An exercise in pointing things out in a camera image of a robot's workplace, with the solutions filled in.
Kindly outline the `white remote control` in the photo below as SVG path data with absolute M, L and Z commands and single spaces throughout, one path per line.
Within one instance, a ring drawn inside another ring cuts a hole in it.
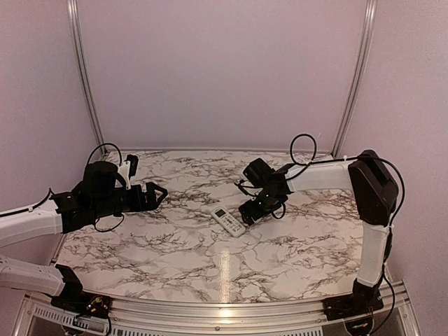
M 218 207 L 212 210 L 211 216 L 235 238 L 242 236 L 246 231 L 246 228 L 226 208 Z

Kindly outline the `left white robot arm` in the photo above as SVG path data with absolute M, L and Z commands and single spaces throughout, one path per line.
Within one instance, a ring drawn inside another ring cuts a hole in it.
M 157 209 L 168 195 L 149 182 L 132 185 L 136 164 L 98 161 L 87 164 L 82 181 L 70 192 L 49 193 L 27 208 L 1 214 L 1 246 L 45 235 L 67 234 L 99 219 Z M 75 312 L 88 306 L 88 295 L 69 267 L 42 266 L 1 257 L 1 286 L 58 297 Z

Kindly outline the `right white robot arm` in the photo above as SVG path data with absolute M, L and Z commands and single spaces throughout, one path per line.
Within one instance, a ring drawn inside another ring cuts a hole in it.
M 365 150 L 357 157 L 305 165 L 290 163 L 278 170 L 258 158 L 245 168 L 244 175 L 259 193 L 243 203 L 239 212 L 243 222 L 252 225 L 283 208 L 293 193 L 350 190 L 363 222 L 363 245 L 355 281 L 360 288 L 348 296 L 346 306 L 360 314 L 374 302 L 374 293 L 369 288 L 382 281 L 393 239 L 391 222 L 397 209 L 399 189 L 386 167 L 387 162 L 373 150 Z

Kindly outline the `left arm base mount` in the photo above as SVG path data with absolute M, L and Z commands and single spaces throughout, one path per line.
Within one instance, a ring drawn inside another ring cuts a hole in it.
M 62 292 L 51 298 L 51 305 L 80 316 L 93 316 L 99 319 L 109 317 L 111 297 L 86 292 L 74 271 L 65 265 L 56 265 L 61 273 L 64 287 Z

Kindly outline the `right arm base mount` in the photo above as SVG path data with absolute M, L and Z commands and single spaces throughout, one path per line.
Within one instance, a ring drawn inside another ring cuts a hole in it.
M 381 281 L 382 279 L 373 287 L 369 287 L 356 279 L 353 282 L 352 293 L 324 299 L 323 311 L 327 320 L 345 319 L 382 309 L 384 303 L 379 292 Z

